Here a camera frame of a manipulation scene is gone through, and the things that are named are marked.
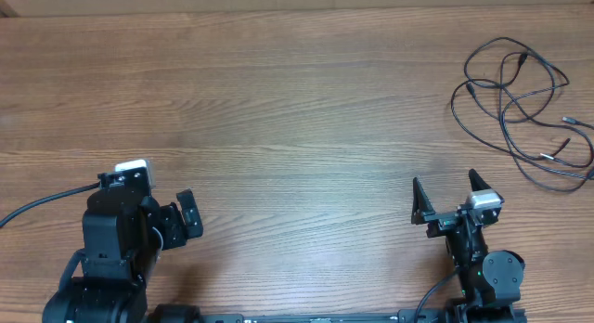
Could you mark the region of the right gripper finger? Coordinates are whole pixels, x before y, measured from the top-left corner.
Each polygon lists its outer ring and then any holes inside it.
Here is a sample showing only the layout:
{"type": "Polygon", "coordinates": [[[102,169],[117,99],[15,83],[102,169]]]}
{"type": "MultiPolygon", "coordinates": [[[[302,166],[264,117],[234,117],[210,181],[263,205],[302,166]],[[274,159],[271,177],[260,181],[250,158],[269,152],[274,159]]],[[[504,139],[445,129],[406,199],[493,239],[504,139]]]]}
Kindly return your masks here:
{"type": "Polygon", "coordinates": [[[428,223],[436,214],[435,209],[426,195],[420,180],[413,179],[413,205],[411,212],[411,223],[422,225],[428,223]]]}
{"type": "Polygon", "coordinates": [[[476,170],[470,169],[468,172],[468,176],[472,191],[491,189],[491,187],[482,179],[482,177],[477,173],[476,170]]]}

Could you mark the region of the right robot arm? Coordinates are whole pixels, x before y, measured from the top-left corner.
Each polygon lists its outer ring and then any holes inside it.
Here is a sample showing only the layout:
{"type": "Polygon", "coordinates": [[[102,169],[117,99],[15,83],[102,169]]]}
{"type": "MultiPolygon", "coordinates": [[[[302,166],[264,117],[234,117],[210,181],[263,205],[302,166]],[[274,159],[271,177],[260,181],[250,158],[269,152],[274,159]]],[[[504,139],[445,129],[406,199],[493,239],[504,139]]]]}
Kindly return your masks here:
{"type": "Polygon", "coordinates": [[[483,230],[495,224],[504,198],[473,169],[468,177],[471,192],[456,210],[438,213],[418,178],[413,179],[411,223],[426,225],[428,238],[445,238],[454,264],[453,271],[432,286],[421,298],[413,322],[524,322],[523,310],[513,305],[521,299],[525,261],[516,252],[491,252],[483,230]],[[429,310],[430,297],[453,278],[459,280],[462,296],[445,307],[429,310]]]}

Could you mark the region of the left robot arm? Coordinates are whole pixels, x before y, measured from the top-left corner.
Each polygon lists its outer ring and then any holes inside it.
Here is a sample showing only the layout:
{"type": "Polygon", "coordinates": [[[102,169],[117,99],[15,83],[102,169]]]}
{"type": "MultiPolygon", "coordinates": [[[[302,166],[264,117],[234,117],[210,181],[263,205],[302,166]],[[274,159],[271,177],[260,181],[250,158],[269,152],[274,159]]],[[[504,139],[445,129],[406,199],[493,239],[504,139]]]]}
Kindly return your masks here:
{"type": "Polygon", "coordinates": [[[203,234],[191,190],[161,205],[146,167],[97,178],[82,219],[84,246],[67,263],[44,322],[144,321],[147,284],[160,254],[203,234]]]}

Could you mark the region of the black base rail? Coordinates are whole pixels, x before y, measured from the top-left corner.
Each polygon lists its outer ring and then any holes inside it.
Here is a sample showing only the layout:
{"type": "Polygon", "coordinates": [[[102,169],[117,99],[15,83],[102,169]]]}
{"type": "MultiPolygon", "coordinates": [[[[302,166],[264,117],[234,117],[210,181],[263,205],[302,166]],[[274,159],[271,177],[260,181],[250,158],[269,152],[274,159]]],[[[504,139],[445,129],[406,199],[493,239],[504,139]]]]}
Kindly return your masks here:
{"type": "Polygon", "coordinates": [[[401,309],[397,313],[317,314],[244,316],[241,314],[204,315],[197,306],[160,304],[142,323],[527,323],[523,310],[481,309],[469,311],[466,318],[458,318],[445,309],[401,309]]]}

